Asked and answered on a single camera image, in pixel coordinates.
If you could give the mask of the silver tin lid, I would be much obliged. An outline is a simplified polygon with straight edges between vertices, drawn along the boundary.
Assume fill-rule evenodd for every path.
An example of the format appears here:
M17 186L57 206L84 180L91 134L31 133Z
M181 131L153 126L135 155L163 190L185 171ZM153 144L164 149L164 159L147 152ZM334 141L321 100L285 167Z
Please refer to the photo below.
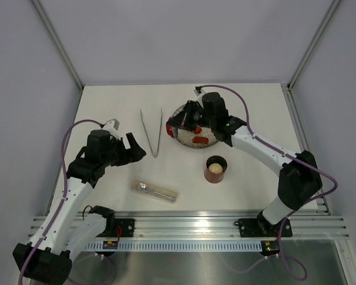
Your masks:
M177 129L171 125L166 124L166 132L173 139L177 137Z

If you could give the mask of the metal serving tongs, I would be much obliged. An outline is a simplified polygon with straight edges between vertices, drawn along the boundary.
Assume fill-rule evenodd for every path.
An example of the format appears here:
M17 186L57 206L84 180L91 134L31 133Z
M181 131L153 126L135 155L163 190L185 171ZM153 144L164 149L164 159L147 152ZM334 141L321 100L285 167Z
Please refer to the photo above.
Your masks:
M163 109L147 112L139 111L142 127L147 139L150 153L153 158L157 158L160 152L161 133L163 124Z

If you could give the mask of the beige steamed bun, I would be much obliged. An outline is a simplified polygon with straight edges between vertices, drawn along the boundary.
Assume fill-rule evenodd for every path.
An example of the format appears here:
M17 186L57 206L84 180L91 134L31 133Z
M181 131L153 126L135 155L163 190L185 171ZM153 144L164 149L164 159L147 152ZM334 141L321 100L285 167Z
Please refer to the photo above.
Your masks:
M208 170L215 175L219 175L223 172L223 167L219 163L212 163L208 166Z

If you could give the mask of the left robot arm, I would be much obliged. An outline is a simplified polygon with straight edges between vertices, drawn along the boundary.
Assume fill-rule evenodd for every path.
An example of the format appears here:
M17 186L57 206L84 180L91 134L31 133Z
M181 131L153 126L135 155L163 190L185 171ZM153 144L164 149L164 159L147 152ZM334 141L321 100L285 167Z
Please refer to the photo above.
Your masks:
M103 206L93 207L83 223L72 234L71 224L85 199L92 193L105 169L140 161L146 152L132 133L127 133L129 148L123 139L115 138L109 131L93 130L87 144L76 158L64 168L63 191L39 230L26 244L18 243L13 250L20 271L18 282L29 278L44 284L64 284L77 255L97 236L115 235L122 229L115 212Z

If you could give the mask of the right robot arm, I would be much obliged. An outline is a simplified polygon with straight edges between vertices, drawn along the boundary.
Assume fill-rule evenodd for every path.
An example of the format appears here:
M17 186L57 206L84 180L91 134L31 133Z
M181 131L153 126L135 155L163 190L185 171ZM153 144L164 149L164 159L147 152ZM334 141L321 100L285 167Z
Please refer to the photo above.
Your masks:
M178 114L168 119L166 125L185 131L209 128L218 141L246 152L277 175L276 198L252 221L239 225L259 236L281 233L279 225L284 218L299 210L323 186L311 152L287 151L258 138L245 121L228 113L223 101L200 104L190 100Z

